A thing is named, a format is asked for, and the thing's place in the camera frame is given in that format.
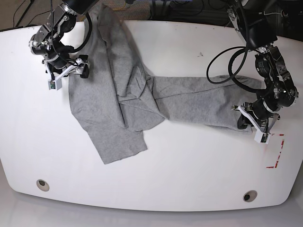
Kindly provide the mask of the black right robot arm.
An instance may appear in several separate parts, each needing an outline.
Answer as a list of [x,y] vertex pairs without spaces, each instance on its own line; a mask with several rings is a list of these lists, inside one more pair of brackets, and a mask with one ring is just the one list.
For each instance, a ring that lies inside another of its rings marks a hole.
[[[77,53],[88,43],[92,33],[92,20],[89,10],[97,3],[96,0],[64,0],[58,7],[51,8],[51,14],[47,22],[32,36],[29,47],[34,55],[44,57],[42,64],[46,67],[46,73],[53,82],[55,74],[67,77],[75,71],[81,78],[88,78],[88,55],[80,55],[77,59],[71,59],[71,53]],[[65,33],[70,32],[76,25],[78,15],[84,15],[89,24],[89,31],[83,43],[74,48],[64,45],[61,39]]]

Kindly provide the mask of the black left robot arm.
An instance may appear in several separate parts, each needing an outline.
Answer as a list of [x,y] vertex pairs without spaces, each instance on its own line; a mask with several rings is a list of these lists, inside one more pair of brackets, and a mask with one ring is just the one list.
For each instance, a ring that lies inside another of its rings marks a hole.
[[[278,47],[273,45],[277,36],[265,15],[260,12],[267,4],[256,0],[230,0],[228,4],[229,18],[246,44],[231,57],[228,72],[237,86],[257,96],[255,102],[238,107],[244,110],[238,120],[238,128],[245,129],[250,125],[268,133],[274,125],[269,119],[278,120],[278,111],[294,104],[299,93]],[[248,51],[256,51],[255,68],[264,79],[265,89],[250,88],[242,84],[232,72],[234,60]]]

